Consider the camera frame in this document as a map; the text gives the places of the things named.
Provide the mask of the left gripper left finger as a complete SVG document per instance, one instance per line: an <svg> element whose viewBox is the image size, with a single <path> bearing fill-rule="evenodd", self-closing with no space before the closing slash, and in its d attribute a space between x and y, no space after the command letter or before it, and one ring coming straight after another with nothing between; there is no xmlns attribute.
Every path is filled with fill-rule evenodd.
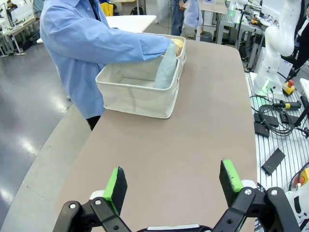
<svg viewBox="0 0 309 232"><path fill-rule="evenodd" d="M129 232L131 229L120 218L127 191L125 172L114 168L102 196L85 204L68 201L63 204L55 223L55 232L90 232L102 227L106 232Z"/></svg>

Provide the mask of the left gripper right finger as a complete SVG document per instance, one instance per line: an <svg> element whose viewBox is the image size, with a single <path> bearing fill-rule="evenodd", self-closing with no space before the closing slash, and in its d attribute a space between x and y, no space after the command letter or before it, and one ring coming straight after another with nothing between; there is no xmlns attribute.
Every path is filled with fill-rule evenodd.
<svg viewBox="0 0 309 232"><path fill-rule="evenodd" d="M247 218L256 218L265 232L300 231L283 189L272 187L261 192L244 186L230 159L221 160L219 180L228 209L214 232L239 232Z"/></svg>

